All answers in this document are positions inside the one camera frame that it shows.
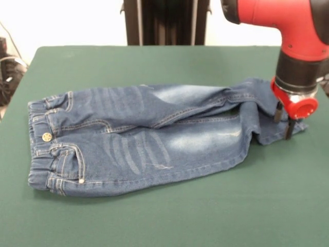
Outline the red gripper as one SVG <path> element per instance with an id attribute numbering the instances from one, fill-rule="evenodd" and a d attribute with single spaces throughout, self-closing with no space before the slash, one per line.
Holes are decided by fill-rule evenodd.
<path id="1" fill-rule="evenodd" d="M 290 118 L 288 119 L 284 139 L 290 140 L 294 132 L 295 120 L 309 117 L 318 108 L 318 100 L 316 99 L 318 88 L 316 87 L 315 90 L 302 94 L 285 91 L 276 84 L 276 77 L 273 77 L 270 86 L 273 94 L 278 99 L 274 121 L 280 122 L 283 110 L 285 110 Z"/>

